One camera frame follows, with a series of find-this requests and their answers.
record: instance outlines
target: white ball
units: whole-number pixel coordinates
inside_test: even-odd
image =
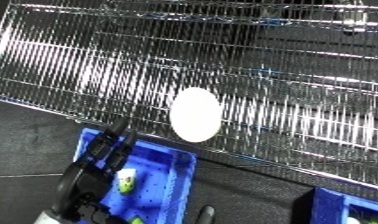
[[[347,224],[360,224],[360,222],[359,222],[359,220],[357,220],[355,218],[348,217]]]
[[[209,91],[191,87],[178,93],[170,109],[175,133],[188,142],[212,138],[221,127],[222,107]]]

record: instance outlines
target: wire rack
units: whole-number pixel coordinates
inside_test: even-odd
[[[3,101],[178,139],[192,86],[224,106],[202,146],[378,187],[378,0],[12,0],[0,25]]]

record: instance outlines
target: blue plastic bin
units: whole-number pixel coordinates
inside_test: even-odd
[[[83,130],[74,160],[98,133]],[[133,192],[123,195],[116,177],[102,203],[126,221],[139,217],[145,224],[182,223],[195,165],[193,153],[139,140],[124,166],[136,170]]]
[[[346,224],[351,209],[378,213],[378,202],[316,188],[311,224]]]

